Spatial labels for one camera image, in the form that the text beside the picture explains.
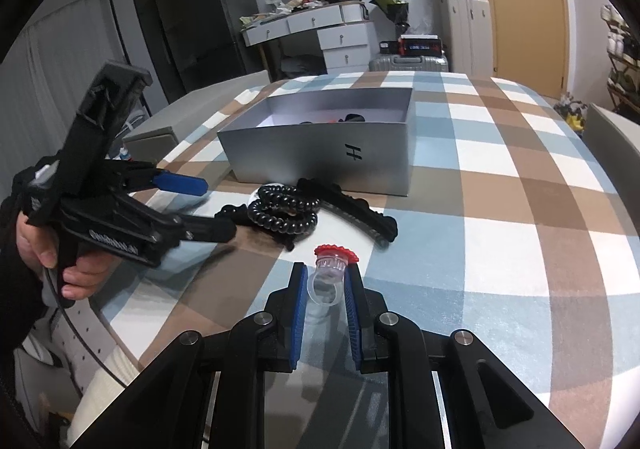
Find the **person's left hand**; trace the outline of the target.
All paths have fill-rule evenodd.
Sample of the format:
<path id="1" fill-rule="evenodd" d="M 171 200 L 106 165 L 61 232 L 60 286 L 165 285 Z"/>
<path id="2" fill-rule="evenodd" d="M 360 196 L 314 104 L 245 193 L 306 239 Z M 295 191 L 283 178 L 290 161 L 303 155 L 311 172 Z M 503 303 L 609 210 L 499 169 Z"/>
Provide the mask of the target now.
<path id="1" fill-rule="evenodd" d="M 58 238 L 53 231 L 32 226 L 27 217 L 19 213 L 15 233 L 18 253 L 34 273 L 40 275 L 44 268 L 58 268 Z M 119 258 L 103 251 L 81 254 L 75 265 L 64 270 L 62 295 L 72 301 L 88 299 L 99 291 L 119 264 Z"/>

